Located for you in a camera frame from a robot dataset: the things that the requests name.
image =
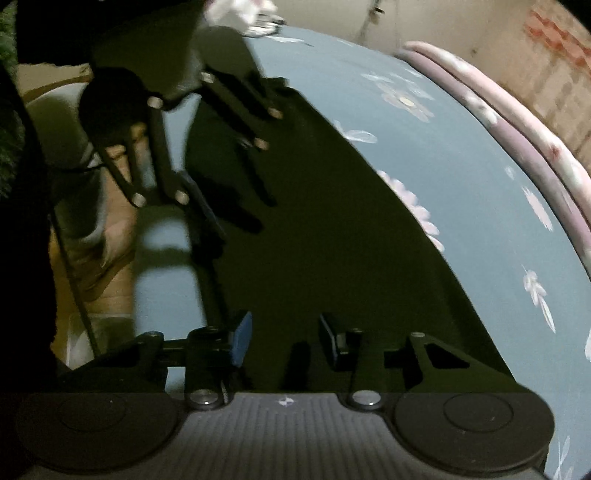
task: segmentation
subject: blue clip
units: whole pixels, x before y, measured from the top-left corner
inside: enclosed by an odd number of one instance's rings
[[[236,328],[232,337],[232,347],[230,348],[230,357],[232,358],[232,365],[240,368],[248,346],[251,344],[252,338],[252,313],[247,312],[242,318],[240,325]]]

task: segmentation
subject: white daisy print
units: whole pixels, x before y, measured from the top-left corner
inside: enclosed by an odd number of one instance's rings
[[[542,202],[540,202],[538,197],[536,197],[535,194],[533,194],[529,189],[526,189],[525,187],[522,187],[521,189],[523,190],[523,193],[525,193],[525,198],[527,198],[527,201],[530,203],[534,213],[538,216],[540,222],[542,222],[542,225],[552,232],[554,227],[552,226],[550,216],[544,209]]]
[[[585,343],[585,358],[591,362],[591,330],[589,330],[587,343]]]
[[[431,214],[425,207],[418,204],[417,196],[413,192],[408,191],[404,186],[404,183],[401,181],[391,179],[386,172],[379,170],[378,175],[382,177],[383,181],[386,182],[398,198],[402,200],[405,207],[410,210],[433,245],[435,245],[440,252],[445,251],[443,244],[435,238],[435,235],[439,235],[439,229],[428,221]]]
[[[381,75],[376,75],[374,72],[372,73],[362,73],[361,76],[365,79],[371,80],[372,82],[388,82],[394,83],[391,78],[382,77]]]
[[[552,314],[550,313],[550,309],[548,308],[548,304],[544,297],[546,296],[546,291],[544,287],[538,282],[538,275],[531,270],[525,271],[525,276],[523,277],[523,286],[525,291],[529,292],[531,295],[531,301],[534,302],[534,305],[537,307],[538,305],[542,309],[542,313],[544,314],[544,318],[546,323],[550,327],[554,333],[556,333],[556,328],[554,327],[554,320],[552,319]]]
[[[376,143],[378,141],[375,135],[372,135],[365,130],[345,131],[338,120],[335,120],[333,123],[339,133],[350,142]]]
[[[378,83],[377,85],[384,92],[382,98],[390,105],[406,110],[423,122],[428,122],[429,117],[434,116],[427,107],[420,104],[410,93],[394,89],[385,83]]]
[[[398,80],[402,80],[404,82],[405,87],[408,89],[409,92],[411,92],[412,94],[416,95],[419,98],[426,98],[428,100],[433,100],[433,97],[431,95],[429,95],[427,92],[425,92],[425,90],[423,90],[421,87],[419,87],[419,85],[416,84],[416,82],[413,82],[412,80],[408,80],[404,77],[401,77],[400,75],[396,74],[396,73],[390,73],[390,75],[392,77],[397,78]]]
[[[267,35],[265,38],[269,38],[270,40],[275,40],[281,43],[306,43],[300,38],[282,37],[280,35]]]
[[[573,477],[573,467],[570,467],[564,477],[562,476],[562,464],[566,460],[570,449],[570,435],[566,437],[564,445],[562,446],[562,452],[560,452],[560,442],[558,443],[558,468],[554,473],[553,480],[571,480]]]

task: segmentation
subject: pink blanket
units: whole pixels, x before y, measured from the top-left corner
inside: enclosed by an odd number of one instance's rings
[[[468,62],[425,42],[409,41],[404,48],[425,55],[445,68],[524,134],[558,174],[591,225],[591,178],[562,140],[524,105]]]
[[[532,143],[465,84],[458,81],[427,56],[404,49],[399,51],[396,56],[439,85],[470,110],[486,127],[548,201],[569,236],[589,277],[591,277],[591,228],[554,170]]]

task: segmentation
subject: circular suction pad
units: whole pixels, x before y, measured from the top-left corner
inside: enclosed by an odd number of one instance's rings
[[[178,422],[166,393],[51,393],[17,415],[23,446],[43,465],[92,473],[132,465],[164,444]]]
[[[473,476],[537,466],[554,434],[552,412],[534,393],[406,394],[394,425],[417,457]]]

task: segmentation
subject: silver bolt head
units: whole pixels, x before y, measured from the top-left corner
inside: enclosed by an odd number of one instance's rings
[[[219,400],[219,394],[213,390],[202,388],[201,390],[192,392],[189,395],[189,399],[196,405],[209,406]]]
[[[277,118],[278,120],[283,118],[283,113],[277,110],[277,108],[269,108],[267,112],[269,112],[269,115],[271,115],[273,118]]]
[[[255,138],[255,147],[260,150],[269,150],[269,142],[265,142],[262,138]]]
[[[382,396],[373,390],[359,390],[352,395],[353,401],[362,407],[371,407],[382,400]]]
[[[208,73],[208,72],[202,72],[201,73],[201,79],[205,83],[213,83],[213,82],[216,81],[216,78],[214,77],[214,75],[212,75],[211,73]]]
[[[141,193],[134,193],[134,196],[131,197],[131,203],[133,203],[138,208],[145,207],[146,202],[146,197],[144,197]]]
[[[160,110],[164,106],[164,101],[158,97],[148,98],[148,106]]]
[[[177,193],[174,194],[174,199],[181,205],[188,205],[190,200],[189,196],[182,190],[177,190]]]

